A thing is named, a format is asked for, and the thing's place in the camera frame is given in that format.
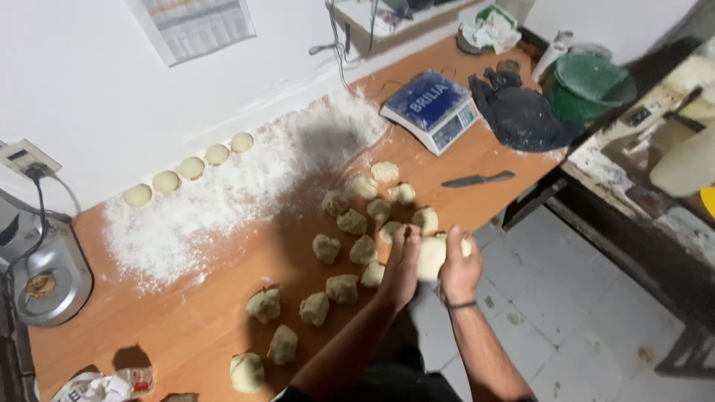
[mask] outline flour pile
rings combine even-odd
[[[145,207],[113,197],[104,238],[122,279],[135,278],[139,292],[154,293],[183,275],[206,273],[212,238],[270,219],[287,207],[281,195],[310,175],[339,172],[387,128],[375,106],[342,90],[262,127],[251,150],[207,165],[199,179],[155,193]]]

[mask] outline wrist bracelet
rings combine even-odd
[[[475,307],[475,306],[477,306],[477,300],[472,300],[472,301],[470,301],[470,302],[462,303],[462,304],[450,304],[450,303],[445,299],[445,307],[446,307],[447,310],[449,310],[449,311],[454,311],[454,310],[457,310],[457,309],[459,309],[459,308]]]

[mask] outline white wall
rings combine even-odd
[[[538,0],[526,25],[547,39],[571,28],[577,39],[602,41],[624,60],[642,53],[692,1]],[[123,0],[4,2],[0,139],[25,137],[63,164],[59,177],[79,204],[45,179],[49,209],[75,215],[340,86],[332,53],[307,53],[332,41],[323,0],[247,3],[256,39],[169,69]],[[616,6],[624,16],[611,16]],[[348,77],[369,74],[456,27],[402,44]],[[4,167],[0,188],[37,205],[31,183]]]
[[[592,41],[613,51],[613,62],[643,55],[697,0],[536,0],[524,26],[547,41],[559,29],[573,42]]]

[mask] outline knife blade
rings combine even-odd
[[[511,172],[509,170],[504,170],[503,172],[498,173],[493,176],[484,177],[482,175],[473,175],[473,176],[461,177],[459,179],[449,180],[447,182],[442,183],[442,187],[461,188],[461,187],[467,187],[467,186],[471,186],[471,185],[480,185],[482,183],[500,182],[502,180],[513,179],[514,177],[516,177],[516,174],[514,172]]]

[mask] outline green container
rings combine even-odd
[[[636,83],[625,70],[603,57],[567,54],[556,60],[551,101],[567,122],[592,122],[636,98]]]

